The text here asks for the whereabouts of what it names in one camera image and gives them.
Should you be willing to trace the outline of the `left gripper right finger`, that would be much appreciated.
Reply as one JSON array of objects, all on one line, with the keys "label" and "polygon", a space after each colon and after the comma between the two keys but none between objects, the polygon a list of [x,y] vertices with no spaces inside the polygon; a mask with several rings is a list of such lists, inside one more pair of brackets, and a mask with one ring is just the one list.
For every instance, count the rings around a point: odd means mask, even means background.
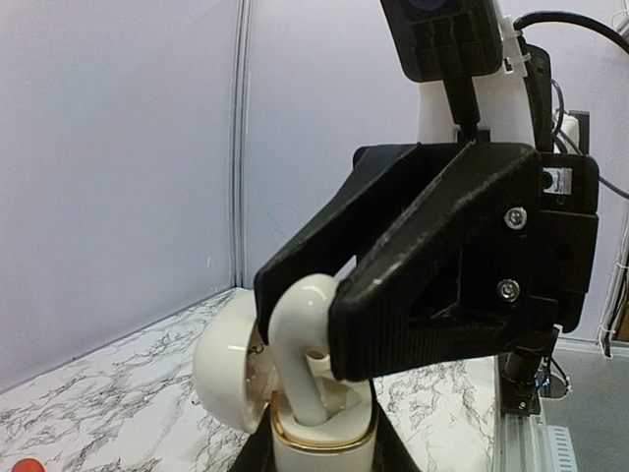
[{"label": "left gripper right finger", "polygon": [[370,381],[370,388],[372,392],[372,413],[375,416],[374,452],[371,471],[420,472],[421,469],[380,406],[373,381]]}]

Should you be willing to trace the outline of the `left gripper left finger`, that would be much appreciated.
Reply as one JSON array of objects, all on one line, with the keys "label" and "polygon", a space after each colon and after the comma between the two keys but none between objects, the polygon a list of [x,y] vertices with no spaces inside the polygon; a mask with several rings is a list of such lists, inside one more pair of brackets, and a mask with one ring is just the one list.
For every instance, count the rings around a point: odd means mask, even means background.
[{"label": "left gripper left finger", "polygon": [[245,441],[230,472],[275,472],[270,411],[265,410],[257,430]]}]

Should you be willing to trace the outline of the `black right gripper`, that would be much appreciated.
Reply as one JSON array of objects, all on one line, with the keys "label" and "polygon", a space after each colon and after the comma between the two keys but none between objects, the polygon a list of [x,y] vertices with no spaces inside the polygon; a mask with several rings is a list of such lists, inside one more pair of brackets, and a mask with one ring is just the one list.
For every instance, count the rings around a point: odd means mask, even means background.
[{"label": "black right gripper", "polygon": [[524,144],[418,145],[387,172],[403,210],[340,283],[336,378],[364,381],[547,344],[590,288],[599,168]]}]

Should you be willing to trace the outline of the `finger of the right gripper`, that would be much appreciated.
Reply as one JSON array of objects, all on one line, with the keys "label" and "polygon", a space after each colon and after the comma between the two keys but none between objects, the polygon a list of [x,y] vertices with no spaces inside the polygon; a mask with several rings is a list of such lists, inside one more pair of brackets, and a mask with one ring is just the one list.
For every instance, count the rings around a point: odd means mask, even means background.
[{"label": "finger of the right gripper", "polygon": [[337,193],[255,276],[263,341],[269,342],[275,305],[294,282],[313,273],[336,274],[377,239],[463,147],[448,143],[357,149],[353,170]]}]

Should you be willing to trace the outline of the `white earbud charging case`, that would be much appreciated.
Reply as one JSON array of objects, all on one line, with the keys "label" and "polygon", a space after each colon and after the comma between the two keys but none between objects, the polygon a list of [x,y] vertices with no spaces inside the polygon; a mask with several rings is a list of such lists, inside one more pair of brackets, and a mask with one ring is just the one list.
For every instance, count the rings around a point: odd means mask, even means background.
[{"label": "white earbud charging case", "polygon": [[375,433],[370,384],[337,381],[325,354],[311,351],[308,361],[328,413],[316,427],[296,421],[257,329],[255,296],[245,292],[219,310],[197,342],[196,395],[214,419],[249,436],[269,410],[276,471],[370,471]]}]

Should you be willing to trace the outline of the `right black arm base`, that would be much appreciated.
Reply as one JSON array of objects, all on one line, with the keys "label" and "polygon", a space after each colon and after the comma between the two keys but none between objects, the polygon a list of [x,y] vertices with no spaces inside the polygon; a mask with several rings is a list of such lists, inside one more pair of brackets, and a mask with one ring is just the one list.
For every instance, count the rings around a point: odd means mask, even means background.
[{"label": "right black arm base", "polygon": [[530,332],[509,353],[498,356],[502,414],[531,416],[541,413],[538,370],[542,360],[553,353],[559,333],[558,327]]}]

